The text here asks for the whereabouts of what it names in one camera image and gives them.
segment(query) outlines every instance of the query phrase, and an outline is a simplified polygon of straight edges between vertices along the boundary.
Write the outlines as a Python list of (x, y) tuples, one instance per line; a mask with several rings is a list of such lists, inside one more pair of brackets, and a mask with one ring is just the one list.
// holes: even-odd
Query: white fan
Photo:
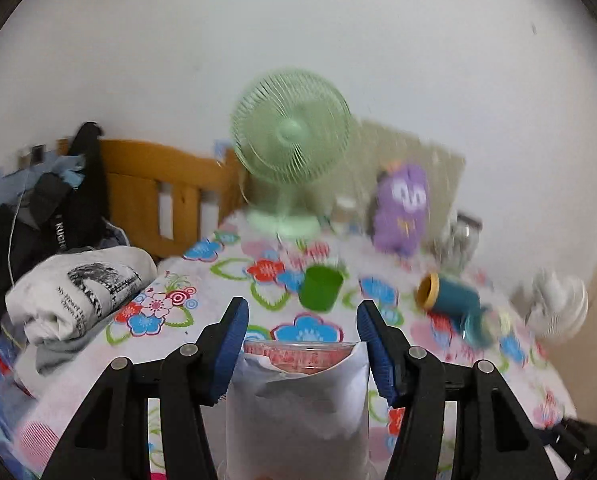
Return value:
[(584, 282), (575, 276), (560, 280), (553, 272), (540, 272), (534, 279), (534, 306), (527, 326), (551, 343), (574, 337), (585, 323), (588, 310)]

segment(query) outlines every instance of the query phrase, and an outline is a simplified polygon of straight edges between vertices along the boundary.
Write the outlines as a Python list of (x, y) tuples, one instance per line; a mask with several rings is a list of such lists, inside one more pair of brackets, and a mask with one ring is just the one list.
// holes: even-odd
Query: blue flower pattern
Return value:
[(395, 308), (379, 308), (378, 311), (388, 325), (395, 326), (399, 322), (399, 312)]
[(385, 438), (385, 444), (390, 451), (393, 451), (393, 448), (396, 447), (396, 440), (398, 439), (395, 435), (388, 434)]
[(241, 239), (236, 233), (228, 233), (224, 231), (218, 231), (215, 233), (216, 240), (223, 243), (224, 245), (234, 245)]
[(342, 330), (327, 324), (320, 317), (311, 314), (296, 316), (293, 325), (280, 325), (272, 330), (272, 337), (278, 341), (317, 341), (335, 343), (342, 341)]
[(442, 330), (436, 330), (434, 327), (431, 329), (431, 334), (434, 338), (434, 341), (440, 346), (442, 349), (448, 349), (449, 346), (452, 344), (452, 335), (450, 332), (445, 332)]
[(144, 314), (134, 314), (128, 319), (130, 332), (133, 336), (156, 335), (161, 331), (165, 318), (158, 319), (156, 316), (146, 317)]
[(200, 260), (213, 262), (218, 258), (218, 253), (223, 250), (221, 242), (210, 242), (208, 238), (201, 240), (194, 247), (188, 249), (182, 256), (187, 260)]
[(276, 276), (278, 285), (284, 285), (289, 292), (298, 293), (303, 282), (305, 281), (305, 273), (297, 270), (286, 270)]
[(377, 301), (379, 304), (395, 305), (398, 302), (398, 291), (378, 278), (372, 276), (361, 278), (360, 288), (363, 296)]
[(519, 365), (522, 365), (527, 358), (525, 353), (521, 350), (520, 343), (518, 342), (518, 339), (516, 339), (514, 332), (511, 332), (501, 339), (501, 352)]
[(245, 333), (245, 339), (248, 341), (267, 341), (267, 337), (260, 330), (248, 330)]

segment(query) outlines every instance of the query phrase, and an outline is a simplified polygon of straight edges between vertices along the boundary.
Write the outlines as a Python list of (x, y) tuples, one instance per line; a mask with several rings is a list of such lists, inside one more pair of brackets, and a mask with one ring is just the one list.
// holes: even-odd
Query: floral bedsheet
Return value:
[[(326, 314), (308, 311), (298, 301), (305, 269), (333, 258), (345, 265), (337, 303)], [(422, 276), (434, 269), (431, 257), (402, 260), (380, 254), (361, 236), (337, 238), (324, 232), (318, 240), (283, 243), (254, 231), (242, 214), (236, 214), (119, 310), (107, 329), (79, 355), (19, 428), (20, 458), (32, 471), (42, 472), (80, 402), (112, 359), (125, 355), (136, 364), (164, 358), (185, 342), (195, 341), (205, 325), (219, 321), (233, 296), (242, 296), (249, 303), (247, 338), (323, 342), (358, 341), (355, 309), (361, 300), (372, 299), (386, 323), (403, 330), (410, 343), (425, 347), (441, 360), (464, 365), (482, 358), (494, 362), (534, 425), (552, 424), (565, 413), (574, 415), (565, 386), (542, 348), (484, 272), (468, 270), (463, 278), (479, 291), (483, 303), (508, 307), (514, 319), (513, 333), (494, 348), (474, 351), (447, 317), (430, 316), (418, 309), (413, 291)], [(456, 406), (448, 403), (440, 479), (451, 477), (455, 412)], [(149, 441), (154, 480), (165, 478), (159, 414), (158, 402), (151, 400)], [(403, 410), (388, 408), (372, 378), (369, 414), (371, 460), (382, 478)], [(225, 444), (218, 442), (221, 428), (211, 428), (212, 415), (210, 419), (206, 426), (218, 463), (225, 458)], [(215, 424), (222, 424), (220, 416)], [(38, 434), (39, 428), (44, 431), (42, 444), (29, 438), (29, 433)], [(559, 477), (564, 478), (567, 469), (557, 459), (552, 461), (556, 461)]]

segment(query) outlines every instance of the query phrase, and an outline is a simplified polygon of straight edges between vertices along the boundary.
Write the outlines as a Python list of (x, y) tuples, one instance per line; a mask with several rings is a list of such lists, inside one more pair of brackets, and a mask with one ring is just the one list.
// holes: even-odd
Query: folded white t-shirt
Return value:
[(57, 254), (16, 282), (5, 304), (32, 344), (64, 341), (85, 335), (155, 278), (151, 256), (136, 247)]

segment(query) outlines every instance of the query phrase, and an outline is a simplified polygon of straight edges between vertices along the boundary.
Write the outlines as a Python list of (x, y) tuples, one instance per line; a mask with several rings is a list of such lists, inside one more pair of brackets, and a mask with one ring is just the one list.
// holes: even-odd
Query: green cup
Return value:
[(301, 304), (314, 312), (329, 312), (336, 303), (344, 278), (332, 267), (315, 265), (305, 272), (305, 281), (298, 293)]

